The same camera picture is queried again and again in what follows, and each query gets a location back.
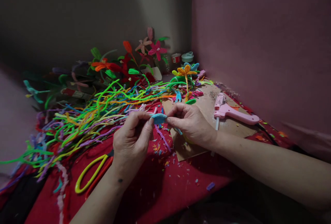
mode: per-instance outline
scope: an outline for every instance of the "electrical cord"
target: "electrical cord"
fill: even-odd
[[[275,141],[275,139],[266,131],[266,129],[260,124],[260,123],[257,123],[257,124],[255,124],[258,128],[260,128],[262,131],[264,131],[267,135],[268,135],[268,137],[269,137],[269,139],[271,140],[271,143],[273,144],[273,145],[275,145],[275,146],[279,146],[279,144]]]

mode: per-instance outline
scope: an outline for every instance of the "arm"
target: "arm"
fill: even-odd
[[[331,208],[331,165],[261,142],[215,131],[198,107],[176,104],[167,122],[194,143],[215,151],[247,174],[294,200],[319,210]]]
[[[331,165],[261,142],[218,132],[213,150],[274,190],[317,210],[331,207]]]
[[[113,223],[124,191],[145,160],[153,119],[147,112],[131,112],[114,135],[114,161],[70,222]]]

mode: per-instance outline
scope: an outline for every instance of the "container lid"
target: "container lid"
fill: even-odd
[[[193,55],[192,51],[182,55],[182,61],[183,62],[192,62],[193,58],[194,58],[194,55]]]

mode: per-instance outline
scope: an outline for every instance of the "cardboard piece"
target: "cardboard piece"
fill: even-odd
[[[214,104],[215,99],[221,90],[215,85],[202,85],[199,87],[199,90],[201,90],[204,95],[197,98],[195,105],[199,107],[208,123],[215,128],[216,119],[214,118]],[[237,104],[229,96],[227,96],[227,103],[232,107],[239,107],[238,111],[248,114],[243,108],[237,106]],[[165,114],[167,114],[172,108],[172,103],[170,100],[164,100],[162,101],[162,104]],[[219,130],[242,138],[251,136],[257,132],[254,126],[248,126],[229,117],[220,119]],[[173,139],[178,161],[183,161],[208,151],[195,144],[187,143],[186,145],[184,136],[179,135],[174,129],[171,129],[170,133]]]

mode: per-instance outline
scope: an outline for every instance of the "blue flower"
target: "blue flower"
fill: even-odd
[[[196,64],[193,64],[193,66],[191,66],[189,63],[186,62],[186,63],[184,63],[184,67],[182,67],[182,69],[184,69],[186,65],[190,66],[190,71],[196,71],[200,64],[196,63]]]
[[[40,103],[40,104],[44,103],[44,101],[38,97],[38,94],[49,92],[49,90],[38,91],[38,90],[36,90],[36,89],[34,89],[34,88],[31,87],[31,85],[30,85],[30,83],[29,83],[28,80],[24,80],[23,83],[24,83],[24,85],[27,87],[27,90],[29,91],[29,93],[31,93],[31,95],[25,95],[26,97],[31,97],[31,96],[33,96],[34,99],[35,99],[38,103]]]

